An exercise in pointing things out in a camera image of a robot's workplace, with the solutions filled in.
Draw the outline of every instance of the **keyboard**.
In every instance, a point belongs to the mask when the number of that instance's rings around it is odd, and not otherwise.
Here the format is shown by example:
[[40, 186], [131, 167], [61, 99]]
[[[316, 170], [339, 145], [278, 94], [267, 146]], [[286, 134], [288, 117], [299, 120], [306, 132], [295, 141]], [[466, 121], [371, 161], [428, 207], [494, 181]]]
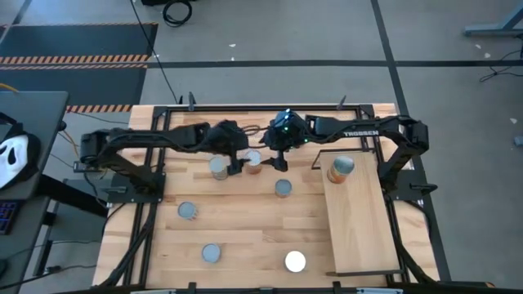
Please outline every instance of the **keyboard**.
[[0, 235], [9, 234], [21, 204], [18, 201], [0, 200]]

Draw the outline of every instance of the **copper can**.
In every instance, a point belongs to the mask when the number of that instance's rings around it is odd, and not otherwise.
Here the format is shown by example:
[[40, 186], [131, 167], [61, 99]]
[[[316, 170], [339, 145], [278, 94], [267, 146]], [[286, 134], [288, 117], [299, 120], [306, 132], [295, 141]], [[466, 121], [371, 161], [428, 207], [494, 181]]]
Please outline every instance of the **copper can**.
[[334, 184], [341, 184], [354, 170], [354, 160], [347, 156], [338, 156], [327, 171], [327, 178]]
[[250, 149], [245, 154], [245, 159], [248, 161], [245, 163], [245, 171], [251, 175], [256, 175], [262, 171], [262, 154], [259, 151]]

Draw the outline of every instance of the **table leg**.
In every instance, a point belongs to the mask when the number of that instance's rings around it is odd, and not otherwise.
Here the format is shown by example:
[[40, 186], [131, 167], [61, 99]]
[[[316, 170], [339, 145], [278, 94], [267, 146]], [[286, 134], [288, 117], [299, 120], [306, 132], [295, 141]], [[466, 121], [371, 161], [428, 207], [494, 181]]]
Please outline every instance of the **table leg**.
[[68, 186], [49, 176], [41, 176], [40, 182], [38, 183], [38, 193], [85, 212], [90, 212], [102, 217], [107, 216], [107, 210], [96, 201], [94, 196]]

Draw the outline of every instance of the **can lid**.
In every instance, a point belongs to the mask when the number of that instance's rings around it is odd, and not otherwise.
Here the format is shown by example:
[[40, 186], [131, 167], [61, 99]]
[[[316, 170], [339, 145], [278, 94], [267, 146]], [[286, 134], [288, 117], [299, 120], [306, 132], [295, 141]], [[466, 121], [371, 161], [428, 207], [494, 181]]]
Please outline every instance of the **can lid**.
[[354, 170], [354, 160], [348, 156], [338, 156], [334, 159], [334, 168], [337, 172], [348, 175]]
[[183, 218], [191, 218], [196, 214], [196, 206], [190, 202], [180, 203], [178, 206], [178, 216]]
[[282, 179], [276, 182], [276, 193], [281, 195], [288, 195], [291, 193], [293, 185], [290, 181]]
[[223, 172], [223, 161], [219, 157], [213, 157], [211, 158], [211, 161], [209, 161], [209, 168], [211, 169], [211, 172]]
[[245, 154], [245, 158], [249, 159], [247, 164], [250, 166], [256, 166], [256, 165], [260, 164], [260, 162], [262, 161], [262, 155], [256, 150], [249, 150]]
[[292, 251], [287, 253], [287, 256], [285, 257], [285, 266], [287, 266], [287, 269], [293, 273], [301, 272], [305, 269], [305, 264], [305, 256], [301, 252]]
[[218, 245], [211, 243], [203, 246], [202, 257], [206, 262], [216, 263], [220, 259], [221, 249]]

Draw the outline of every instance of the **black mat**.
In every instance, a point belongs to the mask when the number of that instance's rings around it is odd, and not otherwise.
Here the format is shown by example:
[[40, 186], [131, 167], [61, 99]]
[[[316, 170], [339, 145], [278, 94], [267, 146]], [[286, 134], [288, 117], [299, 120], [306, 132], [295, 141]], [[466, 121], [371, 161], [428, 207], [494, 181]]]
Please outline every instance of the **black mat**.
[[[144, 24], [153, 44], [157, 28], [158, 24], [155, 23]], [[133, 56], [125, 61], [138, 61], [141, 57], [136, 56], [150, 54], [151, 50], [138, 24], [15, 25], [0, 44], [0, 56], [4, 57], [0, 63], [9, 63], [5, 62], [7, 56], [11, 59], [13, 56]], [[78, 58], [76, 62], [95, 61], [87, 61], [86, 57], [83, 61]]]
[[68, 111], [126, 112], [140, 103], [146, 70], [144, 65], [3, 66], [0, 81], [19, 91], [67, 91]]

